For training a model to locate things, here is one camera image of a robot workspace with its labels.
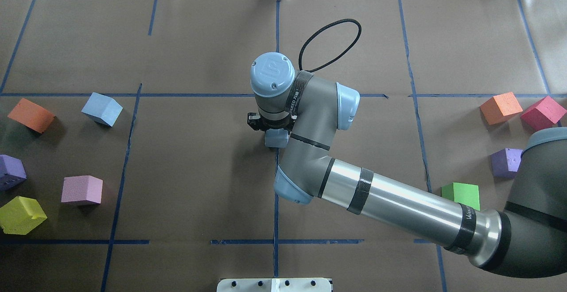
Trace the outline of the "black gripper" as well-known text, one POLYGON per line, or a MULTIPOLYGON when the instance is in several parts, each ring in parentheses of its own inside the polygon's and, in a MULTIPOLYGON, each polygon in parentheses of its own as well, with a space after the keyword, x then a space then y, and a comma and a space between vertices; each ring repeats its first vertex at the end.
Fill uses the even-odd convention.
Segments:
POLYGON ((247 124, 255 131, 285 129, 291 131, 295 125, 295 120, 289 114, 281 120, 270 120, 260 113, 248 113, 247 124))

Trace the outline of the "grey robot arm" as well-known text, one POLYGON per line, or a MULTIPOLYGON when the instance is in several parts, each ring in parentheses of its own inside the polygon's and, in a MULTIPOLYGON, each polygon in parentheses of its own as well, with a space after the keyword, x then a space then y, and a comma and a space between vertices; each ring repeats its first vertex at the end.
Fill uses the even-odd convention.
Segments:
POLYGON ((293 124, 275 174, 275 192, 299 204, 314 197, 397 226, 484 271, 542 278, 566 272, 566 128, 537 131, 522 152, 503 211, 478 211, 329 155, 336 131, 348 130, 360 94, 305 70, 279 52, 250 69, 259 114, 255 130, 293 124))

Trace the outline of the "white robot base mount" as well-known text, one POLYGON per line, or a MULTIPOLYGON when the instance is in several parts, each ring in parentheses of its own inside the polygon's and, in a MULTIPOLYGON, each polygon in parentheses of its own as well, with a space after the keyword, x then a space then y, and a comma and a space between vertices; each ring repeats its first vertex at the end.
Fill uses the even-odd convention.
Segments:
POLYGON ((330 278, 227 278, 217 284, 217 292, 332 292, 330 278))

